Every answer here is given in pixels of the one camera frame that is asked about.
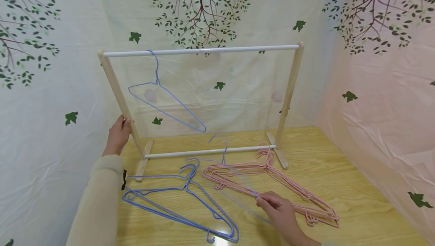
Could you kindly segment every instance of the wood grain surface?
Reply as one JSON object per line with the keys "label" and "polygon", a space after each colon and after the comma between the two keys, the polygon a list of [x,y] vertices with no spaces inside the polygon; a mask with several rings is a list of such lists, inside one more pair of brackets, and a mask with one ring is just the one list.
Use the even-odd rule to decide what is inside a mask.
{"label": "wood grain surface", "polygon": [[[222,140],[217,138],[212,143],[208,143],[211,136],[212,134],[201,134],[154,138],[151,154],[224,147]],[[267,142],[264,131],[232,132],[222,136],[227,139],[230,147],[254,146]],[[145,144],[148,139],[144,138],[141,141]],[[343,246],[429,245],[319,129],[312,126],[285,129],[282,151],[289,162],[289,169],[284,173],[329,203],[341,218],[340,229],[336,229],[323,223],[309,227],[304,217],[297,215],[301,228],[310,237],[318,241],[332,241]],[[140,157],[133,141],[127,144],[122,157],[124,168],[130,175],[134,175]],[[220,161],[222,155],[201,155],[199,158]],[[227,163],[255,160],[255,152],[227,154]],[[176,174],[185,162],[185,157],[152,158],[148,161],[145,174]],[[213,163],[201,160],[199,171],[210,164]],[[274,166],[281,169],[277,160]],[[266,217],[264,212],[255,206],[254,198],[225,188],[217,191],[213,189],[212,182],[201,177],[200,172],[193,180],[200,183],[237,223],[240,230],[238,245],[285,245],[272,226],[253,214],[255,212]],[[260,192],[275,191],[295,203],[305,203],[267,174],[246,175],[240,182]],[[182,184],[183,181],[177,178],[144,178],[141,183],[134,179],[128,181],[128,186],[131,188],[181,186]],[[200,192],[194,186],[191,186],[191,189]],[[150,194],[149,198],[210,228],[225,232],[229,230],[222,220],[215,220],[200,201],[186,192],[157,192]],[[118,212],[117,244],[121,246],[210,245],[206,241],[205,231],[160,217],[122,200]],[[215,246],[230,244],[234,243],[217,237],[213,243]]]}

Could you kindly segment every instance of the wooden upright post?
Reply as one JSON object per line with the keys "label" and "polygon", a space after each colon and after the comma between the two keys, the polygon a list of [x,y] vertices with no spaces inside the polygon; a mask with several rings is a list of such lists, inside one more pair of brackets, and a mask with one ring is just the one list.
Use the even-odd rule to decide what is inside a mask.
{"label": "wooden upright post", "polygon": [[283,169],[288,168],[288,162],[284,158],[281,149],[281,139],[285,127],[285,121],[287,119],[288,111],[290,108],[290,103],[292,101],[293,92],[295,91],[296,79],[298,77],[299,68],[301,66],[302,55],[304,53],[304,43],[299,42],[299,48],[295,50],[295,55],[293,57],[292,69],[290,70],[290,76],[287,83],[287,90],[285,92],[284,103],[281,109],[281,116],[279,118],[278,130],[275,136],[275,145],[276,145],[276,153],[277,157],[280,160],[281,166]]}
{"label": "wooden upright post", "polygon": [[137,150],[140,154],[141,160],[148,160],[145,158],[144,149],[142,144],[140,143],[139,134],[137,133],[136,126],[134,124],[133,118],[130,114],[130,110],[128,109],[127,103],[125,101],[125,97],[122,94],[121,87],[119,86],[118,79],[116,78],[115,72],[113,71],[112,64],[110,63],[109,58],[104,56],[104,51],[98,51],[98,58],[100,59],[101,66],[103,66],[104,72],[108,77],[109,84],[112,87],[113,93],[115,94],[118,105],[121,109],[122,115],[125,119],[131,120],[131,135],[133,137],[134,143],[136,144]]}

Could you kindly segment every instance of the fabric backdrop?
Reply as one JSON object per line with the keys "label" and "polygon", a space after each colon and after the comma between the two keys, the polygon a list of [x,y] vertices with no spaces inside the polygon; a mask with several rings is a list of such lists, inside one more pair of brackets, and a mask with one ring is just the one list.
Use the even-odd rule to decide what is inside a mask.
{"label": "fabric backdrop", "polygon": [[435,0],[329,0],[320,127],[435,245]]}
{"label": "fabric backdrop", "polygon": [[[120,115],[98,49],[304,41],[307,54],[288,125],[315,122],[326,81],[323,61],[333,46],[322,46],[332,36],[323,26],[323,0],[183,2],[0,1],[0,245],[11,239],[16,245],[64,245],[92,163]],[[209,132],[273,128],[293,52],[168,55],[160,58],[160,80]],[[112,63],[142,137],[197,132],[129,94],[129,86],[155,81],[154,58],[113,58]],[[132,93],[199,125],[162,88],[140,86]]]}
{"label": "fabric backdrop", "polygon": [[[92,162],[100,156],[108,128],[120,114],[98,61],[98,49],[298,41],[304,41],[306,48],[287,126],[320,124],[431,239],[429,213],[435,196],[429,189],[434,182],[429,136],[434,126],[429,108],[434,106],[430,77],[435,75],[432,66],[423,62],[431,58],[433,42],[426,22],[430,19],[418,18],[419,27],[417,22],[408,24],[412,39],[395,29],[404,28],[408,19],[400,20],[401,25],[385,23],[388,28],[382,32],[392,37],[390,43],[367,38],[366,52],[350,55],[363,42],[348,40],[349,34],[360,30],[333,29],[336,20],[346,17],[341,8],[347,1],[0,0],[0,245],[10,240],[16,245],[64,245]],[[412,2],[407,8],[400,5],[413,10],[401,19],[412,13],[430,16],[426,6],[430,0],[421,1],[424,9],[420,0]],[[329,9],[322,11],[325,3]],[[335,3],[340,11],[334,9]],[[398,14],[391,11],[392,17]],[[363,26],[371,19],[365,20]],[[374,38],[373,32],[366,36]],[[409,46],[399,49],[400,37]],[[344,49],[343,41],[351,45]],[[375,44],[382,44],[380,49],[387,46],[387,52],[375,54]],[[159,58],[159,76],[208,132],[276,128],[292,56],[293,51],[168,55]],[[129,86],[155,81],[153,57],[112,58],[112,64],[141,137],[198,133],[141,101],[201,129],[164,89],[148,84],[129,93]]]}

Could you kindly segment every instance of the tree branch print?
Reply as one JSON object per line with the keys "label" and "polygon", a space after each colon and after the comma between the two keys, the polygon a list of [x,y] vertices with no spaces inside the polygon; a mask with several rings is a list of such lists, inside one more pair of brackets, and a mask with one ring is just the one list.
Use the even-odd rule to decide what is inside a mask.
{"label": "tree branch print", "polygon": [[399,48],[409,45],[408,29],[431,23],[435,0],[331,0],[323,8],[334,27],[344,38],[350,54],[365,52],[367,41],[375,43],[373,51],[382,55],[393,43]]}
{"label": "tree branch print", "polygon": [[59,49],[46,41],[49,31],[54,30],[48,19],[59,20],[58,0],[0,0],[0,80],[2,86],[12,88],[14,82],[29,86],[38,69],[50,69],[48,56],[57,55]]}
{"label": "tree branch print", "polygon": [[240,21],[249,0],[153,0],[152,7],[166,12],[157,18],[156,26],[177,37],[175,43],[187,49],[206,45],[224,46],[226,38],[237,35],[232,24]]}

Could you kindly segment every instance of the beige sleeve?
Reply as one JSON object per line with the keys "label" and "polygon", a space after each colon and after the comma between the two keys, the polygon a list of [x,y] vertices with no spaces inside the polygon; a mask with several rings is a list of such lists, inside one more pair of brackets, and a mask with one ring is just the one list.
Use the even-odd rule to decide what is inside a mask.
{"label": "beige sleeve", "polygon": [[94,163],[66,246],[115,246],[122,176],[119,155],[105,155]]}

